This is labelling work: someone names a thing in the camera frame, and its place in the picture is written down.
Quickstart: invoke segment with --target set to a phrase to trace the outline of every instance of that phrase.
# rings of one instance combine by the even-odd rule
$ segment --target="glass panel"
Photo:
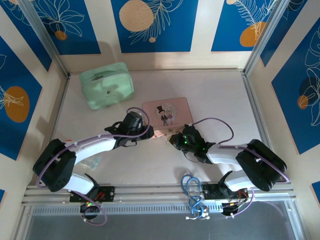
[[[106,225],[92,226],[78,215],[34,216],[28,240],[292,240],[284,201],[253,202],[234,219],[210,214],[209,220],[186,220],[185,214],[109,215]],[[102,221],[102,216],[94,221]]]

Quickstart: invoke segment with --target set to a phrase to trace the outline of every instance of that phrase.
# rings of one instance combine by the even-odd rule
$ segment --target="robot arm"
[[[77,163],[104,151],[126,147],[129,141],[137,144],[137,141],[149,139],[154,135],[153,127],[149,126],[147,129],[146,126],[143,126],[141,115],[133,111],[127,113],[123,121],[116,122],[104,130],[107,134],[94,137],[95,139],[91,141],[83,144],[75,142],[73,151],[70,151],[59,139],[52,140],[34,164],[33,171],[40,176],[49,161],[63,151],[58,156],[59,161],[55,159],[48,166],[41,180],[51,192],[67,189],[87,195],[99,185],[87,174],[74,173],[74,166]]]
[[[182,132],[169,138],[169,142],[184,154],[193,153],[204,164],[240,165],[242,170],[228,172],[223,176],[223,182],[220,182],[219,187],[227,188],[227,192],[254,186],[268,192],[287,169],[274,152],[256,139],[248,144],[222,146],[205,142],[193,125],[185,125]]]

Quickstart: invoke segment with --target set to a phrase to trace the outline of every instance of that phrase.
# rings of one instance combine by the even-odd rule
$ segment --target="orange circle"
[[[237,0],[226,0],[226,3],[229,5],[235,4]]]
[[[5,92],[4,98],[8,100],[4,106],[7,116],[16,123],[23,123],[30,109],[27,92],[22,87],[12,86]]]
[[[264,21],[260,21],[254,25],[247,27],[241,33],[240,44],[243,47],[254,47],[265,25],[266,23]]]
[[[55,37],[61,41],[67,40],[68,36],[64,31],[56,31],[54,33]]]
[[[8,0],[9,2],[13,3],[14,5],[18,5],[17,0]]]
[[[298,106],[299,106],[299,108],[301,108],[302,110],[306,109],[308,107],[308,102],[309,102],[308,97],[305,96],[305,95],[301,95],[298,98]]]
[[[130,32],[148,29],[155,20],[152,9],[141,0],[127,1],[119,11],[120,22]]]
[[[156,42],[156,39],[155,39],[154,37],[150,37],[150,38],[149,38],[149,42],[150,42],[150,43],[155,43],[155,42]]]

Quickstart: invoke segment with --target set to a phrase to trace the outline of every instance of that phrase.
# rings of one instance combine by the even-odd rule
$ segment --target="mint green pouch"
[[[118,62],[80,74],[82,93],[93,110],[134,97],[134,86],[127,65]]]

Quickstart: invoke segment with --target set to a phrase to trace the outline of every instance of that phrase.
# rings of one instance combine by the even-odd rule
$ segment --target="white table surface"
[[[80,141],[122,121],[130,107],[186,97],[194,122],[216,117],[231,125],[235,136],[230,144],[260,139],[239,71],[133,71],[131,76],[134,99],[94,111],[81,92],[79,75],[72,75],[55,138]],[[231,135],[226,126],[214,120],[202,122],[196,128],[208,142],[219,142]],[[90,174],[99,184],[176,184],[186,173],[201,181],[217,182],[234,169],[226,164],[190,162],[165,137],[139,141],[136,147],[120,147],[98,156],[100,162],[94,170],[81,165],[76,165],[75,170]]]

